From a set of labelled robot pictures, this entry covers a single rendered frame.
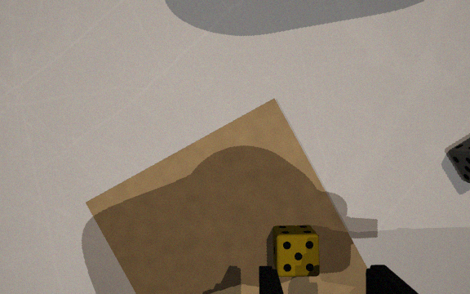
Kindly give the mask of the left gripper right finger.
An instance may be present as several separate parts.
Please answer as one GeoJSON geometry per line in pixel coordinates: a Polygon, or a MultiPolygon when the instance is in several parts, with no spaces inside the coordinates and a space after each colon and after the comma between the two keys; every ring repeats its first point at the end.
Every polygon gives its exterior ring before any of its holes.
{"type": "Polygon", "coordinates": [[[418,294],[386,265],[366,269],[366,294],[418,294]]]}

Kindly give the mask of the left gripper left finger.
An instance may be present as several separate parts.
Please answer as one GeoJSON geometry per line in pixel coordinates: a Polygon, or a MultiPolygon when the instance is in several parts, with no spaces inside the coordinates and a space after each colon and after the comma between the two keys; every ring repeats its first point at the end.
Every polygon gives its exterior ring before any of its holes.
{"type": "Polygon", "coordinates": [[[259,294],[284,294],[277,270],[272,266],[259,267],[259,294]]]}

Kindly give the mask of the tan flat mat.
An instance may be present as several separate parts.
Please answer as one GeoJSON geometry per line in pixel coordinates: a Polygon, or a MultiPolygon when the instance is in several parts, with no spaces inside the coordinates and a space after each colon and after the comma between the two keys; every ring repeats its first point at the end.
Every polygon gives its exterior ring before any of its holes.
{"type": "Polygon", "coordinates": [[[275,99],[86,202],[136,294],[259,294],[273,227],[310,225],[318,276],[284,294],[366,294],[366,264],[275,99]]]}

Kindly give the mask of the yellow die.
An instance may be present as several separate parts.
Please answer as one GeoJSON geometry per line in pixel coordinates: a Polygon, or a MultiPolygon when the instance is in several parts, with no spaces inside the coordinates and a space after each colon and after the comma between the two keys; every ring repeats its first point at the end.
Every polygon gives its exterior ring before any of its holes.
{"type": "Polygon", "coordinates": [[[279,277],[318,276],[318,234],[310,225],[274,226],[273,263],[279,277]]]}

